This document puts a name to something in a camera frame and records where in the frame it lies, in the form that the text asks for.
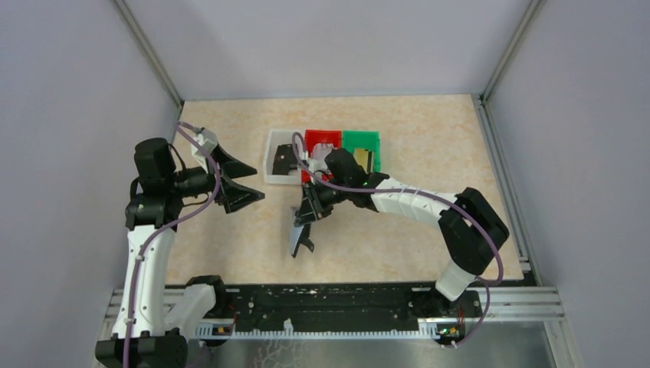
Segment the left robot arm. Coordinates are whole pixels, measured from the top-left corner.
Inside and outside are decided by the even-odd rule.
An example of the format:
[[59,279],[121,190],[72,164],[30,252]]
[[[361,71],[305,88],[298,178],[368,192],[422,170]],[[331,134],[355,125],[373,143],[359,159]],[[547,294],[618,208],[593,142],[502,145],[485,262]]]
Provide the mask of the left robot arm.
[[192,139],[198,165],[189,168],[163,138],[136,145],[138,171],[126,207],[128,270],[113,330],[95,346],[106,367],[183,367],[189,341],[205,317],[233,317],[235,307],[221,277],[191,278],[181,300],[164,306],[169,254],[185,199],[207,195],[208,203],[233,213],[260,201],[264,193],[238,184],[256,169],[228,154],[214,137]]

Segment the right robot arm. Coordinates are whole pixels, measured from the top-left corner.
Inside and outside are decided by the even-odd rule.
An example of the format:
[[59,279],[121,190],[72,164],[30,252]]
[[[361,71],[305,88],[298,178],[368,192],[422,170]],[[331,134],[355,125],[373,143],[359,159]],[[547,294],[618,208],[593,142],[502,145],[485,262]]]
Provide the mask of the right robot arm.
[[345,149],[331,151],[325,163],[331,179],[304,183],[301,204],[293,210],[293,256],[301,245],[314,249],[311,224],[329,216],[338,203],[350,201],[361,209],[402,215],[441,231],[451,260],[435,289],[454,302],[485,272],[510,236],[500,216],[474,188],[448,194],[407,186],[384,173],[365,172]]

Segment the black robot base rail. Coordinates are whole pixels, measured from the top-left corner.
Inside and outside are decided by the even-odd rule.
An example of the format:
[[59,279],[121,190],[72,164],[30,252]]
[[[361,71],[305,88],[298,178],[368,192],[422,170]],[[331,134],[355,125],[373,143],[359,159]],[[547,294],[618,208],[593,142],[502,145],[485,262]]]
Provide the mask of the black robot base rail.
[[243,284],[222,287],[217,307],[193,338],[461,340],[483,313],[477,291],[449,301],[432,282],[369,284]]

